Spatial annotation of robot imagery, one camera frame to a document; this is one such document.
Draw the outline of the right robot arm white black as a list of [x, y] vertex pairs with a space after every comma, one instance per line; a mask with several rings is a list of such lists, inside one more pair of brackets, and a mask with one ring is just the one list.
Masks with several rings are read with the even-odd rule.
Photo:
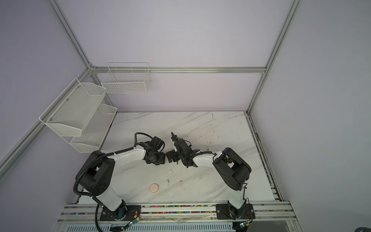
[[244, 196], [252, 168], [233, 149], [225, 148], [220, 152], [193, 150], [191, 144], [173, 132], [171, 140], [176, 160], [189, 167], [213, 167], [225, 184], [231, 189], [228, 205], [233, 210], [242, 210], [246, 205]]

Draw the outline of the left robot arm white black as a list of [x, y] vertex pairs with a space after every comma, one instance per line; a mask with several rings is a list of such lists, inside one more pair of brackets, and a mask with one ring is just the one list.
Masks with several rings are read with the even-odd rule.
[[111, 212], [125, 211], [125, 201], [111, 186], [115, 168], [120, 164], [138, 160], [144, 160], [147, 164], [164, 164], [164, 148], [164, 141], [155, 136], [146, 142], [137, 142], [135, 138], [133, 147], [111, 153], [94, 151], [76, 175], [73, 192], [79, 196], [92, 198], [98, 205], [106, 207]]

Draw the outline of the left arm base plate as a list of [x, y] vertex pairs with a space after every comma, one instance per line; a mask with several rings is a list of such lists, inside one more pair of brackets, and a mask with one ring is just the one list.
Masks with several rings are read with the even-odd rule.
[[132, 221], [138, 218], [140, 213], [140, 205], [129, 205], [116, 211], [110, 211], [104, 206], [100, 215], [100, 221]]

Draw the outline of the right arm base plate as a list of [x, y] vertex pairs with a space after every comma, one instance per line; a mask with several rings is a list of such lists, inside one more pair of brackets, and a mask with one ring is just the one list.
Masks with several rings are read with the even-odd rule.
[[240, 209], [236, 209], [231, 204], [217, 204], [216, 205], [217, 219], [251, 219], [256, 218], [255, 211], [252, 204], [244, 203]]

